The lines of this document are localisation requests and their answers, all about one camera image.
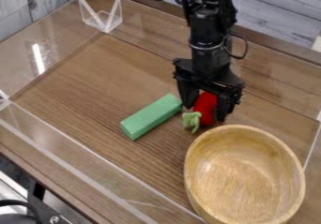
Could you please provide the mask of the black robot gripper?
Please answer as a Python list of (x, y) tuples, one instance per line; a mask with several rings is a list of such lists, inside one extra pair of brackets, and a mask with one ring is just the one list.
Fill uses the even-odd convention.
[(231, 71), (231, 60), (243, 59), (231, 53), (231, 42), (218, 44), (190, 42), (191, 59), (172, 60), (179, 96), (183, 106), (190, 109), (199, 91), (218, 96), (215, 120), (222, 123), (241, 102), (245, 82)]

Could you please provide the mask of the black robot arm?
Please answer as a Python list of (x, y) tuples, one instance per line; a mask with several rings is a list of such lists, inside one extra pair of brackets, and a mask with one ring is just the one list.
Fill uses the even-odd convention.
[(172, 60), (183, 118), (200, 126), (222, 123), (239, 104), (245, 82), (231, 72), (231, 28), (237, 9), (231, 0), (175, 0), (190, 27), (191, 58)]

